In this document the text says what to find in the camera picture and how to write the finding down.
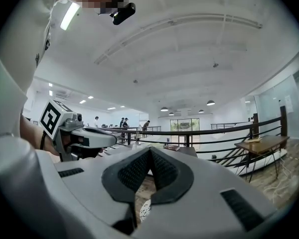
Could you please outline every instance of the wooden floor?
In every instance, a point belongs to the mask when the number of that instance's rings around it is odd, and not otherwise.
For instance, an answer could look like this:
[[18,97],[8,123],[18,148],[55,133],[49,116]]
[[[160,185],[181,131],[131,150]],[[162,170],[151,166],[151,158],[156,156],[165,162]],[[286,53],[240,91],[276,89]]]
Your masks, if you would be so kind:
[[[288,154],[280,160],[278,178],[276,178],[275,165],[271,164],[254,172],[250,183],[263,192],[277,208],[285,206],[297,197],[299,189],[299,140],[288,140],[286,149]],[[138,224],[141,222],[141,207],[155,192],[153,178],[147,177],[136,193],[135,204]]]

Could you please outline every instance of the white device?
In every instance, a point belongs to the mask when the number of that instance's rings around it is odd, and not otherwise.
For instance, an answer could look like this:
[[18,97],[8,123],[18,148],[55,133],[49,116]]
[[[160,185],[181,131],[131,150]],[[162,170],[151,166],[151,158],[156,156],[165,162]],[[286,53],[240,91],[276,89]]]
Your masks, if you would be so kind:
[[[40,125],[52,139],[61,161],[96,157],[101,148],[117,143],[114,135],[103,130],[84,127],[82,115],[73,112],[61,101],[50,99],[41,115]],[[70,143],[63,144],[63,138]]]

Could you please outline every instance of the table leg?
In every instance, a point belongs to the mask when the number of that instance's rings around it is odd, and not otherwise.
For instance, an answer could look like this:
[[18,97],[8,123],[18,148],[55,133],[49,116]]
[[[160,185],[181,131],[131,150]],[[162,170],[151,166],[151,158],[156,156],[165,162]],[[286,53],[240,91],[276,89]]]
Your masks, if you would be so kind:
[[253,173],[255,171],[255,166],[256,166],[256,162],[254,162],[254,167],[253,167],[253,170],[251,171],[251,175],[250,175],[250,179],[249,179],[249,183],[251,181],[251,178],[253,177]]
[[248,152],[248,156],[247,156],[247,164],[246,164],[246,180],[247,180],[247,169],[249,167],[249,162],[250,162],[250,152]]
[[275,164],[275,169],[276,169],[276,179],[278,178],[278,171],[277,171],[277,165],[276,165],[276,159],[275,159],[275,155],[273,153],[273,157],[274,157],[274,164]]

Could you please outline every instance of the black vent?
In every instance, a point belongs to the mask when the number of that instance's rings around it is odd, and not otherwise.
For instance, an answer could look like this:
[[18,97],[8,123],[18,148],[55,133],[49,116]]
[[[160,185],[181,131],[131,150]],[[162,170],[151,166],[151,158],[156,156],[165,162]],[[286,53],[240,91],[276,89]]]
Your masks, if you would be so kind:
[[151,171],[153,173],[156,190],[160,190],[176,180],[178,170],[172,163],[156,153],[152,154],[152,158],[154,166],[151,167]]
[[63,177],[67,177],[67,176],[71,176],[71,175],[74,175],[77,173],[83,173],[83,172],[84,172],[84,170],[82,168],[74,168],[71,170],[61,171],[61,172],[59,172],[59,175],[61,178],[63,178]]
[[222,192],[221,195],[246,231],[255,228],[264,221],[255,209],[243,199],[236,190],[228,190]]
[[150,169],[148,157],[148,153],[141,155],[119,171],[119,180],[135,193],[143,183]]

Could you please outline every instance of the metal railing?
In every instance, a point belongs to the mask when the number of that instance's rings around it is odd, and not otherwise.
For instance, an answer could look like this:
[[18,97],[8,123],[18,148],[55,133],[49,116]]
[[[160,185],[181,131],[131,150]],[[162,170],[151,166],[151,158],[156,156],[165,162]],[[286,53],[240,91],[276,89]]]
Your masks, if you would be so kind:
[[118,143],[120,145],[125,145],[127,143],[128,145],[131,144],[131,140],[137,140],[141,138],[147,138],[148,135],[153,135],[150,132],[160,132],[161,126],[149,126],[146,134],[142,133],[143,131],[139,130],[138,127],[115,127],[115,128],[101,128],[105,131],[111,131],[113,135],[117,139],[121,140],[121,143]]
[[[258,133],[260,126],[272,124],[272,123],[275,123],[275,122],[278,122],[278,121],[280,121],[280,123],[281,123],[280,126],[277,126],[273,129]],[[138,128],[137,128],[137,130],[120,130],[120,129],[114,129],[114,128],[113,129],[112,128],[104,128],[103,130],[124,134],[124,137],[117,137],[117,138],[122,139],[122,142],[127,143],[127,145],[130,145],[132,141],[148,142],[148,143],[162,143],[162,144],[178,144],[178,145],[180,145],[182,143],[179,143],[179,142],[148,141],[148,140],[141,139],[140,135],[168,135],[168,136],[181,135],[181,136],[186,137],[186,142],[184,143],[184,146],[190,147],[191,144],[192,145],[193,144],[215,144],[215,143],[230,142],[230,141],[237,141],[237,140],[245,141],[246,139],[253,139],[257,136],[260,136],[260,135],[263,135],[265,133],[271,132],[271,131],[276,130],[278,128],[281,129],[281,132],[276,134],[276,135],[287,136],[288,129],[287,129],[287,115],[286,115],[286,107],[285,106],[281,107],[281,117],[279,117],[279,118],[271,119],[271,120],[264,121],[264,122],[258,122],[257,121],[257,123],[254,122],[253,124],[248,124],[248,125],[243,125],[243,126],[236,126],[236,127],[227,127],[227,128],[212,129],[212,130],[200,130],[200,131],[158,131],[158,129],[160,130],[160,126],[157,126],[157,131],[156,130],[141,131],[141,130],[138,130]],[[219,140],[219,141],[190,142],[190,137],[193,136],[193,135],[228,133],[228,132],[235,132],[235,131],[246,130],[246,129],[249,129],[249,134],[245,137],[233,138],[233,139],[229,139],[229,140]],[[280,144],[280,146],[278,148],[284,148],[285,146],[286,146],[286,142]],[[246,153],[242,152],[237,147],[227,148],[227,149],[220,149],[220,150],[212,150],[212,151],[197,151],[197,153],[206,153],[207,154],[207,153],[217,153],[217,152],[223,152],[223,151],[230,151],[227,155],[225,155],[222,158],[212,158],[212,159],[207,159],[207,160],[213,161],[213,162],[218,162],[218,163],[224,161],[221,165],[223,165],[225,167],[239,168],[241,166],[248,167],[249,164],[252,163],[252,162],[256,162],[260,159],[267,158],[268,156],[275,153],[275,151],[277,149],[272,150],[272,151],[268,151],[268,152],[266,152],[266,153],[264,153],[260,156],[254,156],[253,154],[251,154],[249,152],[246,152]],[[233,163],[233,161],[236,160],[239,157],[241,157],[240,161],[238,163]]]
[[[190,147],[191,144],[214,144],[214,143],[221,143],[221,142],[228,142],[228,141],[235,141],[235,140],[240,140],[244,139],[246,137],[240,137],[240,138],[234,138],[234,139],[229,139],[229,140],[220,140],[220,141],[210,141],[210,142],[190,142],[190,137],[192,135],[206,135],[206,134],[216,134],[216,133],[228,133],[228,132],[235,132],[235,131],[241,131],[241,130],[246,130],[249,129],[250,134],[249,138],[252,139],[255,136],[262,135],[264,133],[273,131],[275,129],[281,128],[281,135],[287,136],[287,116],[286,116],[286,108],[281,107],[282,109],[282,116],[279,118],[271,119],[268,121],[264,122],[258,122],[258,123],[253,123],[249,125],[243,125],[243,126],[236,126],[236,127],[228,127],[228,128],[221,128],[221,129],[211,129],[211,130],[200,130],[200,131],[141,131],[141,130],[119,130],[115,128],[103,128],[105,131],[110,131],[110,132],[115,132],[115,133],[124,133],[127,135],[127,138],[125,137],[118,137],[119,139],[123,138],[124,140],[127,141],[128,145],[131,144],[131,141],[136,141],[137,139],[133,139],[131,135],[181,135],[186,137],[186,142],[184,145],[186,147]],[[255,131],[255,128],[259,128],[260,126],[268,125],[274,122],[281,122],[281,126],[278,126],[276,128],[273,128],[271,130],[262,132],[262,133],[256,133],[254,134],[253,132]],[[149,143],[163,143],[163,144],[178,144],[180,145],[179,142],[161,142],[161,141],[147,141],[147,140],[140,140],[139,142],[149,142]],[[221,152],[221,151],[227,151],[227,150],[232,150],[232,149],[223,149],[223,150],[215,150],[215,151],[198,151],[197,153],[212,153],[212,152]]]
[[222,129],[222,128],[234,127],[237,124],[246,123],[246,122],[214,123],[214,124],[210,124],[210,126],[211,126],[211,129]]

